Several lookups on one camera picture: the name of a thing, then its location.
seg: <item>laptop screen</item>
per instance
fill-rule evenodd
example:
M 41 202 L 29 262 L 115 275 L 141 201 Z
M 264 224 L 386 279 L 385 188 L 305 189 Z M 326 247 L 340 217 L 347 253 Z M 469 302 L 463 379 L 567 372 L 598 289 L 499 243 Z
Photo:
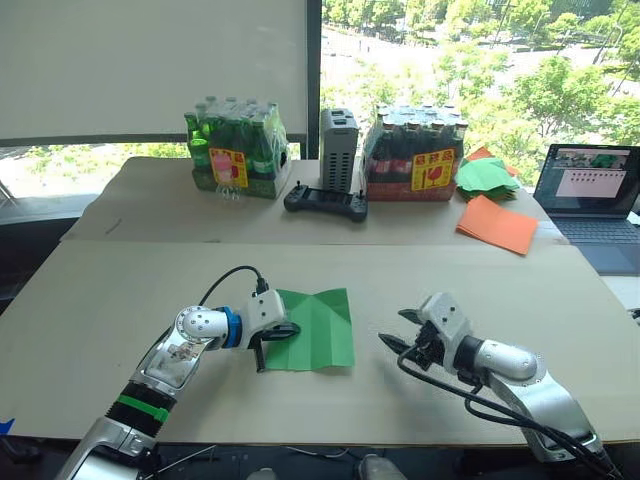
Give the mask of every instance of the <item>laptop screen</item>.
M 533 194 L 548 213 L 629 214 L 638 196 L 637 147 L 551 145 Z

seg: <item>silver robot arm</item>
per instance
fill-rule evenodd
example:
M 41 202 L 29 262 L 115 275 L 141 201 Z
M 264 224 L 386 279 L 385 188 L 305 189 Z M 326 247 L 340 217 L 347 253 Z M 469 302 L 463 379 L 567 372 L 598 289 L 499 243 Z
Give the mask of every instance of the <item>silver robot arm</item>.
M 612 468 L 584 411 L 554 380 L 540 354 L 473 337 L 469 320 L 446 293 L 437 293 L 418 309 L 401 310 L 399 314 L 421 328 L 413 346 L 392 335 L 379 334 L 395 353 L 422 370 L 436 363 L 469 385 L 490 388 L 509 409 L 544 427 L 564 432 L 602 459 L 603 469 Z M 570 451 L 539 431 L 522 428 L 522 433 L 541 462 L 568 464 L 575 459 Z
M 237 313 L 229 307 L 183 309 L 149 349 L 107 414 L 80 441 L 56 480 L 139 478 L 140 464 L 151 455 L 156 435 L 205 351 L 252 348 L 262 371 L 262 341 L 298 332 L 295 324 L 286 322 L 284 304 L 275 290 L 252 295 Z

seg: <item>black controller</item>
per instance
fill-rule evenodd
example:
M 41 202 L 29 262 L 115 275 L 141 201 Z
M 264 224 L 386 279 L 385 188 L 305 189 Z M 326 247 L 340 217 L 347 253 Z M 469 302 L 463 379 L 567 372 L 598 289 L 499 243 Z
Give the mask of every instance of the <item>black controller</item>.
M 284 208 L 289 212 L 317 210 L 337 213 L 349 217 L 354 222 L 362 222 L 367 218 L 367 197 L 363 195 L 362 190 L 354 195 L 310 188 L 300 185 L 298 181 L 298 185 L 284 197 Z

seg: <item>yellow label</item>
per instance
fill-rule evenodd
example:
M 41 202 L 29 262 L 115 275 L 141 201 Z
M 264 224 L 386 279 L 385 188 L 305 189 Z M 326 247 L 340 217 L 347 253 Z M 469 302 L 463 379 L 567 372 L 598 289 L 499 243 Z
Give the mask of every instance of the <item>yellow label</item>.
M 411 191 L 417 192 L 449 185 L 454 159 L 455 150 L 453 148 L 414 155 Z
M 244 153 L 223 148 L 210 148 L 209 156 L 216 183 L 241 188 L 249 186 Z

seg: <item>green band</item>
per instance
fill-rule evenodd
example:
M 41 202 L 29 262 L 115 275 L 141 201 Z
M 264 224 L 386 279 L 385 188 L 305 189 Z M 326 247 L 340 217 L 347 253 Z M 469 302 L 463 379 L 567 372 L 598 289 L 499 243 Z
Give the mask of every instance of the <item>green band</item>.
M 129 407 L 133 407 L 141 412 L 151 415 L 153 419 L 158 422 L 164 423 L 167 421 L 167 418 L 169 418 L 169 411 L 167 409 L 154 407 L 153 405 L 149 405 L 148 403 L 144 403 L 127 395 L 120 395 L 116 402 L 128 405 Z

